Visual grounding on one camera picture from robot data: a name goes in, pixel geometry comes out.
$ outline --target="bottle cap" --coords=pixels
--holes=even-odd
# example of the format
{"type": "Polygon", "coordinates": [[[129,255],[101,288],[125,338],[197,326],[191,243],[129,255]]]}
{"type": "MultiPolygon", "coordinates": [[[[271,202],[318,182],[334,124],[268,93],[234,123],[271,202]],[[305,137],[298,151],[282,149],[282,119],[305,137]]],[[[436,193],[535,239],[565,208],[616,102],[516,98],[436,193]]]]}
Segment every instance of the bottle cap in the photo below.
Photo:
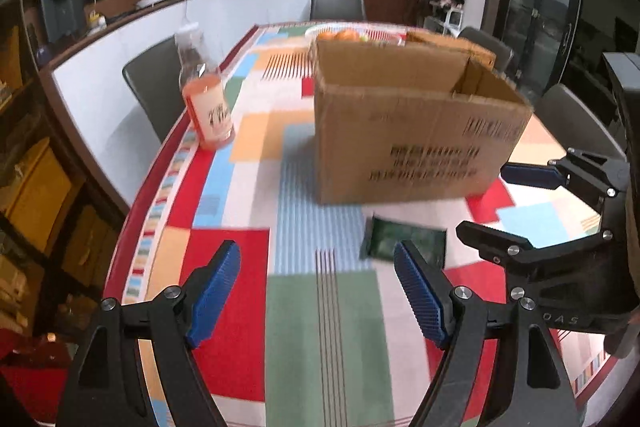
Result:
{"type": "Polygon", "coordinates": [[[200,27],[200,25],[197,22],[189,22],[189,23],[186,23],[183,26],[180,26],[175,34],[176,35],[181,35],[181,34],[184,34],[184,33],[191,33],[193,31],[197,30],[199,27],[200,27]]]}

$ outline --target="green packet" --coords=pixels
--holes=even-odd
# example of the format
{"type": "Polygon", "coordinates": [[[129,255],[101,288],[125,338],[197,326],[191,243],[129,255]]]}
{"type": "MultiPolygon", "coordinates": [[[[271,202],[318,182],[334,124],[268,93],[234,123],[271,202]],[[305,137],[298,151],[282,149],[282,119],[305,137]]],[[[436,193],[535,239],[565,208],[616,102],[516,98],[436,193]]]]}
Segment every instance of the green packet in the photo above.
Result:
{"type": "Polygon", "coordinates": [[[382,261],[393,261],[398,241],[410,240],[431,266],[444,269],[447,250],[447,231],[428,229],[410,223],[396,223],[373,215],[367,219],[364,240],[360,247],[360,258],[372,257],[382,261]]]}

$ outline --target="orange liquid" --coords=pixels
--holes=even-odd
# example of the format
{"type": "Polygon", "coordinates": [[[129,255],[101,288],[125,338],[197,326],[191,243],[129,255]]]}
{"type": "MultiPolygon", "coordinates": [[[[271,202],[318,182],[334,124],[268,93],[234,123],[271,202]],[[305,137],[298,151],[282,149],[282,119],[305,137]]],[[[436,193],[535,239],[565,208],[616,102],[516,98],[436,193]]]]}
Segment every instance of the orange liquid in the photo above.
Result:
{"type": "Polygon", "coordinates": [[[200,142],[200,146],[203,149],[214,151],[216,149],[220,149],[225,145],[233,142],[236,137],[236,131],[231,125],[231,131],[228,136],[220,140],[208,140],[202,131],[203,123],[207,121],[206,114],[200,114],[196,108],[194,107],[193,101],[191,100],[192,96],[198,96],[209,89],[214,89],[218,85],[220,85],[220,77],[215,73],[207,73],[203,74],[199,78],[194,78],[185,84],[182,88],[182,97],[184,98],[184,104],[187,107],[187,113],[189,113],[189,117],[193,122],[193,126],[195,127],[196,134],[198,135],[198,141],[200,142]]]}

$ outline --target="bottle label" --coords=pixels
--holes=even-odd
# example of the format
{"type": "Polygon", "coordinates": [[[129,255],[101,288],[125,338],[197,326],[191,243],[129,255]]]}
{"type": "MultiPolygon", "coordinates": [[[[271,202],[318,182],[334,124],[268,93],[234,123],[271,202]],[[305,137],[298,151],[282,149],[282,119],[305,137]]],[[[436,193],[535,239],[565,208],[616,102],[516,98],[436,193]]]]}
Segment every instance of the bottle label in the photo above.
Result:
{"type": "Polygon", "coordinates": [[[222,83],[200,94],[191,95],[193,112],[205,141],[222,141],[228,138],[233,128],[231,111],[226,105],[222,83]]]}

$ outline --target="cardboard box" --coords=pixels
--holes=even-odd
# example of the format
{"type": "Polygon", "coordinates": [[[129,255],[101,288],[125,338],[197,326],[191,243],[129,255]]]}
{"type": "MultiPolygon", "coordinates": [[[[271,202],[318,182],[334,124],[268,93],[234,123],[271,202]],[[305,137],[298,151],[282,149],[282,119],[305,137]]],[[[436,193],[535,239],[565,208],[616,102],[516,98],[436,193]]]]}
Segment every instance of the cardboard box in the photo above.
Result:
{"type": "Polygon", "coordinates": [[[467,39],[457,39],[455,37],[431,33],[427,30],[421,30],[420,28],[412,28],[406,33],[406,41],[419,44],[434,44],[435,46],[464,51],[471,58],[484,64],[490,70],[494,68],[495,53],[467,39]]]}
{"type": "Polygon", "coordinates": [[[320,203],[481,194],[532,108],[465,50],[317,41],[320,203]]]}

